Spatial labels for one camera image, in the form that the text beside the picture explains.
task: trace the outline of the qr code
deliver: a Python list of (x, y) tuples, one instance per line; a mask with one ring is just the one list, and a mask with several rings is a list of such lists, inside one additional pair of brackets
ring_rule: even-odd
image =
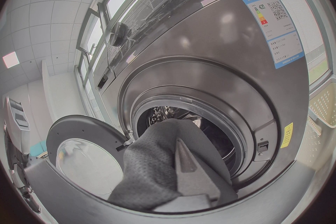
[(276, 20), (281, 20), (288, 18), (286, 11), (282, 7), (279, 1), (270, 2), (267, 3), (267, 5), (270, 7), (271, 11), (273, 12), (274, 16), (276, 17)]

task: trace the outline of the energy label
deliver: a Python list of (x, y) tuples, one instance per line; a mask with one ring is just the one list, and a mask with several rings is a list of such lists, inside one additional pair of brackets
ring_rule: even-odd
[(276, 69), (305, 55), (294, 23), (280, 0), (243, 1), (266, 38)]

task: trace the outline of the machine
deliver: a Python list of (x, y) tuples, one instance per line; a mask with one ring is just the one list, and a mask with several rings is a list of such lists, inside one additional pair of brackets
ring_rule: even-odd
[[(280, 0), (137, 0), (104, 38), (106, 57), (94, 79), (115, 128), (81, 115), (61, 118), (48, 133), (49, 158), (23, 167), (59, 223), (281, 223), (288, 217), (315, 170), (296, 161), (306, 139), (309, 76)], [(311, 125), (327, 135), (318, 113), (309, 111)], [(168, 118), (190, 119), (205, 133), (229, 169), (237, 201), (194, 212), (138, 212), (107, 202), (104, 182), (92, 187), (110, 165), (120, 170), (109, 182), (116, 185), (125, 148)], [(111, 162), (101, 161), (81, 181), (65, 159), (74, 148), (90, 157), (92, 145)]]
[(30, 145), (30, 128), (26, 114), (21, 103), (8, 96), (4, 102), (4, 111), (5, 148), (13, 184), (29, 207), (34, 212), (40, 213), (41, 208), (31, 196), (31, 189), (24, 173), (29, 160)]

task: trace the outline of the fabric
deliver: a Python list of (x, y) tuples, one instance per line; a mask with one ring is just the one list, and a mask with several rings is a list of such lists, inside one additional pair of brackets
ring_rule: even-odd
[(229, 171), (205, 134), (190, 120), (168, 119), (150, 126), (125, 150), (124, 177), (108, 201), (134, 210), (151, 210), (181, 196), (174, 169), (177, 137), (203, 169), (210, 171), (210, 178), (215, 177), (214, 183), (221, 190), (228, 190), (229, 195), (221, 193), (221, 201), (236, 199)]

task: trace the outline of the yellow warning sticker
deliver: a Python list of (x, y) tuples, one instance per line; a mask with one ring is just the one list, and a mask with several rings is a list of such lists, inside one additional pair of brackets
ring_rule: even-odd
[(285, 127), (285, 135), (283, 137), (282, 145), (280, 148), (283, 148), (289, 145), (289, 142), (291, 141), (292, 133), (293, 133), (293, 123)]

